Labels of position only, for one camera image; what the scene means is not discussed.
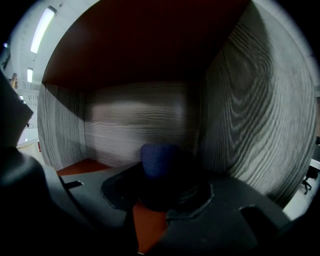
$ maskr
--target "red-brown ceiling panel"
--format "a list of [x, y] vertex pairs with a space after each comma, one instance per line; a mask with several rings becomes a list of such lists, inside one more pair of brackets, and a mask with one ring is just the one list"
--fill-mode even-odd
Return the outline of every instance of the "red-brown ceiling panel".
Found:
[[213, 61], [249, 0], [101, 0], [64, 34], [43, 82], [80, 91], [189, 80]]

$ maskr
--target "blue sponge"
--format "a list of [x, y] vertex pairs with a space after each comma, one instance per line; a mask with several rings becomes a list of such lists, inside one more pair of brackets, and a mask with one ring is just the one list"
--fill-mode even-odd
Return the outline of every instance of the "blue sponge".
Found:
[[174, 172], [180, 158], [180, 149], [173, 144], [145, 144], [140, 150], [145, 177], [163, 179]]

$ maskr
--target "wooden panel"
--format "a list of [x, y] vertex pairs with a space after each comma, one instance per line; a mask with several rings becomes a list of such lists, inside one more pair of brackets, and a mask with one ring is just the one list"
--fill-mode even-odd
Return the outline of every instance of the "wooden panel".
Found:
[[109, 168], [110, 168], [109, 166], [106, 166], [92, 159], [86, 158], [82, 161], [76, 162], [72, 165], [69, 165], [66, 168], [59, 170], [57, 174], [58, 176], [85, 174], [85, 173], [91, 173], [96, 171], [102, 171]]
[[43, 84], [38, 99], [37, 126], [45, 164], [59, 171], [87, 158], [84, 94]]
[[308, 169], [315, 138], [313, 83], [297, 45], [270, 12], [250, 3], [207, 70], [203, 93], [203, 166], [283, 207]]
[[166, 212], [153, 211], [138, 201], [133, 207], [133, 219], [139, 253], [147, 253], [168, 228]]
[[195, 151], [199, 89], [185, 82], [124, 84], [86, 97], [88, 157], [115, 167], [140, 160], [146, 143], [171, 143]]
[[320, 97], [316, 98], [316, 131], [315, 135], [320, 137]]
[[248, 2], [100, 0], [66, 31], [42, 81], [93, 91], [199, 78]]

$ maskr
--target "orange floor panel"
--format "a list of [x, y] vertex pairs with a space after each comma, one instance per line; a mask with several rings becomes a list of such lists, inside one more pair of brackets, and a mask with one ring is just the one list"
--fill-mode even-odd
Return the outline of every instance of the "orange floor panel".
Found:
[[133, 219], [139, 253], [147, 253], [167, 230], [166, 212], [153, 211], [140, 201], [133, 207]]
[[95, 160], [86, 158], [82, 161], [76, 162], [66, 168], [59, 170], [56, 173], [58, 174], [58, 176], [64, 176], [64, 175], [91, 173], [96, 171], [102, 171], [109, 168], [111, 167], [104, 165], [102, 163], [99, 163]]

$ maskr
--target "ceiling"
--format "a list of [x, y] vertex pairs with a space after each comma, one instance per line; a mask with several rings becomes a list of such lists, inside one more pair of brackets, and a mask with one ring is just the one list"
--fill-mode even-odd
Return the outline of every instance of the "ceiling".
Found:
[[198, 78], [248, 2], [100, 0], [64, 34], [42, 81], [90, 91], [123, 83]]
[[[10, 53], [12, 71], [17, 73], [18, 87], [21, 90], [38, 90], [48, 61], [68, 28], [89, 7], [99, 0], [41, 0], [22, 17], [11, 34]], [[48, 7], [57, 10], [49, 24], [37, 53], [30, 51], [38, 22]], [[27, 69], [33, 69], [32, 83], [27, 82]]]

